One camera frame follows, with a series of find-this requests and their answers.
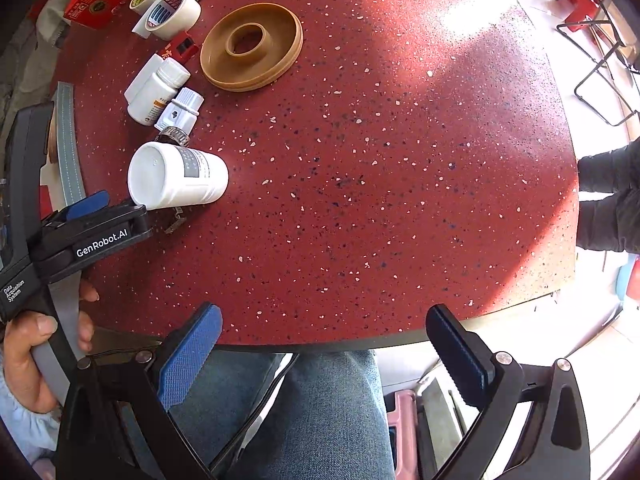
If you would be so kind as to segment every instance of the metal bolt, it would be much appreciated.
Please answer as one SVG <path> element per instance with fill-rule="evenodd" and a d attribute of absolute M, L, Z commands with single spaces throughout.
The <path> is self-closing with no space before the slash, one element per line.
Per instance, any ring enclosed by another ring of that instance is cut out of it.
<path fill-rule="evenodd" d="M 495 355 L 495 360 L 498 361 L 501 365 L 510 365 L 513 361 L 513 357 L 507 354 L 507 352 L 498 352 Z"/>
<path fill-rule="evenodd" d="M 91 358 L 83 357 L 78 361 L 78 369 L 86 370 L 89 366 L 91 366 Z"/>
<path fill-rule="evenodd" d="M 141 365 L 148 363 L 153 358 L 153 354 L 149 350 L 141 350 L 136 354 L 136 362 Z"/>
<path fill-rule="evenodd" d="M 568 372 L 569 370 L 571 370 L 571 363 L 566 359 L 558 359 L 558 368 L 564 370 L 565 372 Z"/>

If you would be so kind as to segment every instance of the brown plastic ring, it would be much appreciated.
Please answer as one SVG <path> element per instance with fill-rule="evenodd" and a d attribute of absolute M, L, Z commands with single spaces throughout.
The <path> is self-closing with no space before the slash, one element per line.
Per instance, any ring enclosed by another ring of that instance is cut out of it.
<path fill-rule="evenodd" d="M 202 44 L 200 65 L 215 86 L 247 92 L 284 74 L 302 42 L 302 24 L 293 12 L 277 4 L 252 4 L 216 23 Z"/>

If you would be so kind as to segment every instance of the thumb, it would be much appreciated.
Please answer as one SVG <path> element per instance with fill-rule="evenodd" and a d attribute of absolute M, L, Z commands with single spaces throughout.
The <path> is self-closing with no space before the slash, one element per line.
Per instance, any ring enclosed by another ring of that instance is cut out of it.
<path fill-rule="evenodd" d="M 31 348 L 44 343 L 58 329 L 56 318 L 24 312 L 12 320 L 4 335 L 4 358 L 13 364 L 21 364 L 30 358 Z"/>

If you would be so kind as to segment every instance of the black pants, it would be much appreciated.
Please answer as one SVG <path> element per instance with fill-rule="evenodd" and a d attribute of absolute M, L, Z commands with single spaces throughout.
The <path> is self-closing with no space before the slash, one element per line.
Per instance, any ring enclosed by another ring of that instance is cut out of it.
<path fill-rule="evenodd" d="M 578 161 L 581 191 L 613 193 L 580 202 L 576 245 L 640 253 L 640 139 Z"/>

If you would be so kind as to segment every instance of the person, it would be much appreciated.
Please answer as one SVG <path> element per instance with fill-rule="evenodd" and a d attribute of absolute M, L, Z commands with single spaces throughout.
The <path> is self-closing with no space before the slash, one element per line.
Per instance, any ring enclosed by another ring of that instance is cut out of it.
<path fill-rule="evenodd" d="M 579 204 L 576 245 L 640 253 L 640 139 L 578 161 L 580 191 L 613 193 Z"/>
<path fill-rule="evenodd" d="M 81 282 L 81 299 L 98 293 Z M 32 346 L 57 329 L 55 319 L 25 312 L 8 324 L 0 367 L 0 416 L 25 457 L 38 466 L 56 449 L 57 402 L 31 359 Z M 91 351 L 94 326 L 79 319 L 79 345 Z M 242 426 L 276 374 L 282 354 L 213 352 L 185 401 L 171 409 L 187 441 L 208 464 Z M 130 439 L 142 449 L 142 434 Z M 148 448 L 140 466 L 155 478 Z M 300 354 L 257 433 L 239 458 L 231 453 L 218 477 L 392 480 L 395 478 L 380 374 L 372 351 Z"/>

